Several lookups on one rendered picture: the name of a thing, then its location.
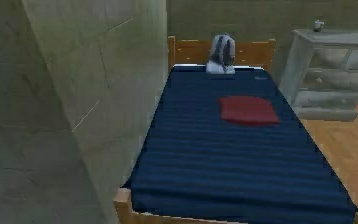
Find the wooden bed with blue cover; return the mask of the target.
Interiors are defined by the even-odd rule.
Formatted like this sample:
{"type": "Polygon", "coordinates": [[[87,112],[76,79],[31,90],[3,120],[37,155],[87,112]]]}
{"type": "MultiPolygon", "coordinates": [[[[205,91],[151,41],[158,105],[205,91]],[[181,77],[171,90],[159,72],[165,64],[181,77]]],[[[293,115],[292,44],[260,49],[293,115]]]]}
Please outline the wooden bed with blue cover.
{"type": "Polygon", "coordinates": [[[206,72],[210,48],[169,37],[170,74],[113,200],[119,224],[358,224],[358,207],[268,72],[274,40],[238,43],[232,75],[206,72]],[[280,123],[222,120],[227,96],[269,100],[280,123]]]}

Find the pale grey chest of drawers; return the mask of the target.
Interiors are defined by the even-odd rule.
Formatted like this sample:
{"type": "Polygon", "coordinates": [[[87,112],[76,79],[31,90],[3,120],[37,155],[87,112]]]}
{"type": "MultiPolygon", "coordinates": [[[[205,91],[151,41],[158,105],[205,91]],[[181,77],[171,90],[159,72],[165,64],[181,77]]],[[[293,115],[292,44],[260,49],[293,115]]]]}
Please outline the pale grey chest of drawers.
{"type": "Polygon", "coordinates": [[[296,29],[279,89],[301,119],[353,121],[358,30],[296,29]]]}

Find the grey plush toy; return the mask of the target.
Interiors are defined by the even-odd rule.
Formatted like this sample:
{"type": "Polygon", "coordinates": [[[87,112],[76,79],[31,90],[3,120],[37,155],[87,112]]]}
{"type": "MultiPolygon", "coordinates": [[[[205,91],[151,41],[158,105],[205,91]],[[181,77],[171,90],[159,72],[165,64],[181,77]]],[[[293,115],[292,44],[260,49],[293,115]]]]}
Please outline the grey plush toy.
{"type": "Polygon", "coordinates": [[[206,64],[206,72],[210,74],[234,74],[234,61],[234,39],[228,34],[216,35],[206,64]]]}

